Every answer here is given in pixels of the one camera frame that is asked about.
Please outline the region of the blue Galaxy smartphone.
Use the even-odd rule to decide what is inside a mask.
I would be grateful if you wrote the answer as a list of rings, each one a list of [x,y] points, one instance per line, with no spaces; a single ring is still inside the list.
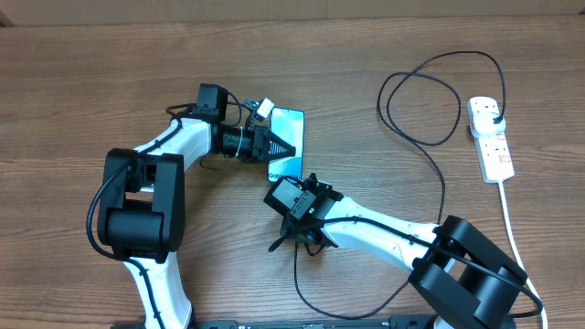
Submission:
[[[305,115],[303,111],[274,108],[271,112],[271,131],[286,143],[295,147],[295,155],[268,163],[268,181],[276,182],[283,175],[302,178],[303,134]]]

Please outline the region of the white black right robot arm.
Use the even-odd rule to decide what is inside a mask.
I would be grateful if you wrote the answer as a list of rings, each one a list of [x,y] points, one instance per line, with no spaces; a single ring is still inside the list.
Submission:
[[[436,328],[498,328],[525,290],[527,273],[470,222],[415,223],[360,206],[310,175],[281,177],[264,197],[282,216],[282,239],[356,249],[409,275],[436,312]]]

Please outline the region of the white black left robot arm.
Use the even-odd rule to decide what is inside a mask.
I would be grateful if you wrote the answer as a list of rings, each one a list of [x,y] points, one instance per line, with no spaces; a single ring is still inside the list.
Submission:
[[[197,327],[177,259],[186,227],[186,170],[207,154],[242,163],[295,155],[295,146],[262,125],[273,107],[268,99],[239,101],[227,89],[203,83],[196,102],[166,108],[169,125],[152,141],[107,153],[88,209],[87,237],[95,251],[132,274],[144,328]]]

